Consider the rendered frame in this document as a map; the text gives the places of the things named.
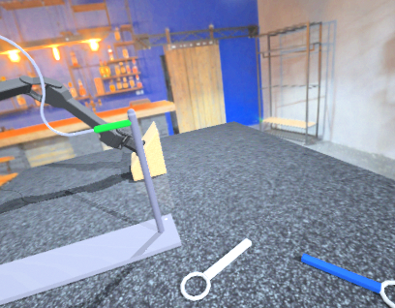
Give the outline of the white loop with straight handle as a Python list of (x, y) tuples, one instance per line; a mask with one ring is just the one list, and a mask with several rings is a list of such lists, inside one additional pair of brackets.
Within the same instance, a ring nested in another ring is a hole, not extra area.
[[(193, 273), (188, 274), (183, 279), (182, 283), (180, 284), (181, 292), (184, 295), (184, 297), (187, 299), (190, 299), (192, 301), (204, 298), (209, 293), (209, 290), (211, 287), (210, 280), (215, 275), (217, 275), (221, 269), (226, 267), (236, 257), (238, 257), (244, 250), (246, 250), (251, 244), (252, 244), (252, 241), (250, 242), (249, 240), (245, 239), (242, 243), (240, 243), (238, 246), (235, 246), (231, 251), (229, 251), (220, 261), (218, 261), (210, 269), (207, 269), (204, 273), (193, 272)], [(188, 295), (184, 292), (184, 284), (190, 277), (193, 277), (193, 276), (201, 276), (206, 280), (207, 288), (206, 288), (205, 292), (201, 295), (191, 296), (191, 295)]]

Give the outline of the white hoop with blue handle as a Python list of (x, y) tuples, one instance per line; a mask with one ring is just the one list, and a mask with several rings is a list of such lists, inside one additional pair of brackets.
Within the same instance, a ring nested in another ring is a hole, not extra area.
[(301, 261), (305, 262), (308, 265), (312, 265), (320, 270), (324, 270), (332, 275), (336, 275), (342, 279), (346, 279), (351, 283), (364, 287), (365, 289), (370, 289), (375, 293), (379, 293), (385, 303), (389, 304), (389, 306), (391, 306), (392, 308), (395, 308), (394, 303), (390, 302), (390, 300), (387, 299), (387, 296), (384, 294), (384, 288), (387, 287), (387, 285), (395, 285), (395, 281), (386, 280), (383, 283), (378, 283), (374, 280), (369, 280), (366, 277), (357, 275), (356, 273), (351, 273), (350, 271), (342, 269), (334, 264), (331, 265), (330, 263), (315, 259), (307, 254), (302, 255)]

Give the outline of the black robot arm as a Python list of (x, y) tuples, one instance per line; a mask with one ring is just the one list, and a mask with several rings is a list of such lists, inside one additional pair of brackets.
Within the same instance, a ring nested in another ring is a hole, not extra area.
[[(93, 113), (80, 102), (76, 101), (72, 97), (68, 87), (58, 80), (50, 77), (43, 77), (43, 81), (44, 84), (46, 84), (46, 104), (50, 104), (54, 108), (64, 108), (73, 116), (84, 122), (88, 127), (93, 129), (99, 125), (112, 123), (105, 122), (101, 117)], [(25, 94), (31, 96), (34, 100), (41, 102), (43, 95), (39, 95), (32, 90), (32, 86), (41, 83), (42, 82), (39, 77), (30, 76), (21, 76), (15, 79), (0, 81), (0, 101), (10, 99), (13, 96), (20, 94)], [(101, 136), (100, 141), (106, 146), (120, 150), (125, 146), (135, 152), (137, 156), (131, 126), (102, 131), (99, 132), (99, 134)]]

